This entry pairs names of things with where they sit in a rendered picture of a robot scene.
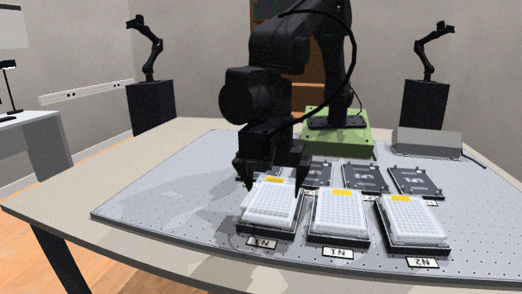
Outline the white button panel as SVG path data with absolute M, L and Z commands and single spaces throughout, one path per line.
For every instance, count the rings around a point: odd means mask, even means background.
M 459 158 L 461 153 L 462 156 L 486 168 L 463 153 L 462 132 L 398 126 L 392 131 L 391 137 L 390 146 L 396 156 L 462 161 Z

